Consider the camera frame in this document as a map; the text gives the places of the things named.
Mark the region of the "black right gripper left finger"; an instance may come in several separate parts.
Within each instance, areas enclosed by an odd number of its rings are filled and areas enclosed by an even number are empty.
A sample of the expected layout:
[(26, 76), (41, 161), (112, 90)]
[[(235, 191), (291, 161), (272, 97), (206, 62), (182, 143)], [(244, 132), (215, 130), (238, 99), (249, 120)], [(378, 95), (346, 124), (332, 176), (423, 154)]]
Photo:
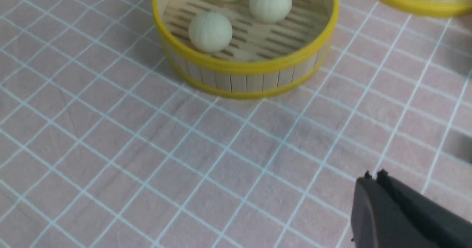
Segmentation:
[(369, 171), (355, 183), (351, 214), (357, 248), (436, 248)]

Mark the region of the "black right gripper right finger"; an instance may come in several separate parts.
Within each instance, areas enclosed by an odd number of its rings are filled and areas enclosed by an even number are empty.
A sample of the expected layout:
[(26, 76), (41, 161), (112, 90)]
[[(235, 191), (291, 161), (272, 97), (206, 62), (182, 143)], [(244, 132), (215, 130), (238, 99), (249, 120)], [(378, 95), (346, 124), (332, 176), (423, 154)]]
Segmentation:
[(397, 204), (406, 219), (437, 248), (470, 248), (471, 223), (389, 176), (385, 169), (376, 183)]

